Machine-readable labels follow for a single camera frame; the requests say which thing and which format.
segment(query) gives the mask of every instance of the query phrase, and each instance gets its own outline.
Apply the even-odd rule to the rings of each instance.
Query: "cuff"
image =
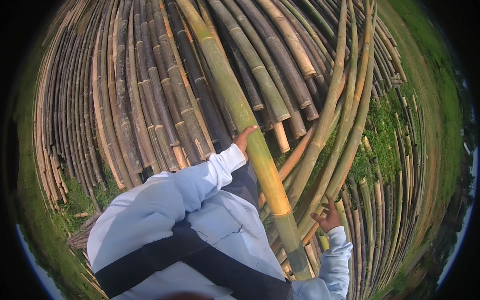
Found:
[[[332,246],[342,245],[347,241],[347,236],[345,235],[345,229],[343,228],[343,226],[337,226],[330,229],[327,232],[327,236],[329,237],[328,242]]]
[[[238,148],[236,144],[230,145],[227,150],[224,150],[218,154],[222,162],[227,167],[227,170],[231,173],[247,163],[245,155]]]

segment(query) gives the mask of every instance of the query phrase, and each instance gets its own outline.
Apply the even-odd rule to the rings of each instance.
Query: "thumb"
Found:
[[[325,218],[322,218],[320,215],[318,215],[317,213],[311,213],[310,216],[312,217],[312,219],[314,219],[315,221],[318,222],[318,224],[321,224],[323,221],[325,221],[326,219]]]
[[[238,139],[240,139],[240,140],[241,140],[241,139],[246,140],[247,137],[248,137],[251,133],[253,133],[255,130],[257,130],[257,128],[258,128],[257,125],[251,125],[251,126],[246,127],[246,128],[242,131],[242,133],[239,134]]]

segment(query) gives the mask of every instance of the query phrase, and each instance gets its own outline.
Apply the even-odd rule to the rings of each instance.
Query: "black strap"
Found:
[[[111,299],[133,288],[156,271],[182,261],[217,286],[229,288],[238,300],[287,300],[290,282],[258,272],[203,241],[185,220],[173,236],[152,242],[95,273]]]

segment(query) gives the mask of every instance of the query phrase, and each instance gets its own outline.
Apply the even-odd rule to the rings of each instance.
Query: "person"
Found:
[[[263,224],[259,219],[256,177],[246,153],[247,137],[257,128],[258,126],[247,127],[228,149],[219,154],[211,154],[208,161],[176,173],[163,171],[153,175],[144,184],[122,193],[112,201],[93,226],[87,244],[92,270],[102,287],[102,282],[105,281],[121,286],[123,277],[131,277],[131,274],[137,272],[138,265],[144,263],[127,264],[130,268],[128,271],[123,270],[122,264],[118,268],[117,264],[117,268],[114,268],[116,271],[107,272],[107,276],[101,276],[100,281],[99,276],[103,270],[120,262],[124,257],[139,252],[139,249],[172,239],[177,236],[177,233],[173,233],[178,232],[177,225],[185,221],[189,224],[187,228],[194,230],[195,238],[199,237],[201,243],[206,242],[208,248],[217,252],[215,255],[224,256],[221,261],[233,259],[234,264],[239,264],[241,270],[247,266],[247,271],[255,272],[253,277],[261,278],[256,281],[273,280],[273,286],[278,287],[283,287],[283,284],[288,282],[268,245]],[[306,281],[293,281],[291,285],[289,283],[290,292],[285,299],[346,298],[349,281],[348,259],[352,244],[347,242],[332,199],[329,199],[326,207],[326,218],[312,214],[312,218],[326,232],[330,243],[330,248],[322,254],[319,276]],[[167,243],[166,250],[155,251],[154,256],[168,259],[169,255],[175,256],[175,252],[190,247],[186,244],[172,250],[168,245],[170,244]],[[225,274],[229,275],[229,267],[218,266],[215,255],[208,258],[213,263],[210,263],[207,269],[223,268]],[[215,286],[206,276],[192,268],[192,264],[186,264],[185,261],[187,260],[174,259],[174,262],[166,264],[167,267],[160,268],[161,271],[151,271],[144,276],[144,280],[141,278],[133,284],[130,283],[131,287],[120,287],[116,293],[118,295],[113,293],[109,296],[113,296],[115,300],[169,299],[181,295],[197,297],[171,299],[236,299],[233,297],[235,291],[229,295],[232,290]],[[233,284],[240,285],[240,290],[248,290],[251,286],[263,287],[262,283],[259,285],[254,282],[250,275],[234,275],[239,279]],[[270,283],[265,283],[264,286],[270,287]]]

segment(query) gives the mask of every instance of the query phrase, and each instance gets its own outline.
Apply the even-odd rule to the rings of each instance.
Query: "bamboo pile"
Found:
[[[111,188],[105,172],[112,173],[119,189],[129,190],[152,174],[206,161],[245,127],[259,125],[247,151],[262,189],[261,219],[274,216],[269,242],[274,250],[281,247],[277,257],[288,276],[302,280],[318,274],[319,249],[328,249],[328,241],[320,238],[322,247],[313,247],[318,224],[310,212],[320,214],[325,194],[336,197],[342,189],[370,100],[380,104],[387,89],[407,80],[376,5],[369,0],[68,0],[50,31],[37,81],[34,143],[52,212],[61,209],[60,199],[68,200],[65,176],[82,185],[96,216],[102,207],[95,189]],[[405,112],[412,123],[413,114],[407,107]],[[337,126],[323,171],[292,213]],[[268,131],[276,144],[267,146],[263,135]],[[411,240],[407,224],[418,216],[423,179],[411,125],[408,132],[412,139],[405,145],[413,162],[411,176],[405,176],[411,193],[405,194],[412,195],[407,207],[416,211],[406,210],[409,216],[401,219],[402,248],[391,247],[399,254]],[[403,143],[404,136],[399,138]],[[286,153],[296,141],[277,170],[270,150]],[[367,215],[360,202],[351,207],[342,190],[344,202],[337,205],[350,225],[348,238],[356,244],[362,240],[351,268],[362,263],[363,240],[373,246],[369,227],[361,239],[355,231],[358,223],[370,224],[370,219],[362,223],[363,216],[378,219],[375,249],[389,244],[383,209],[394,205],[384,204],[377,195],[382,193],[379,176],[378,199]],[[68,244],[84,248],[91,226],[73,234]],[[305,251],[298,251],[301,244]],[[362,295],[388,282],[382,254],[368,256],[368,272],[375,272]],[[352,283],[365,271],[355,269]],[[349,299],[359,293],[352,285]]]

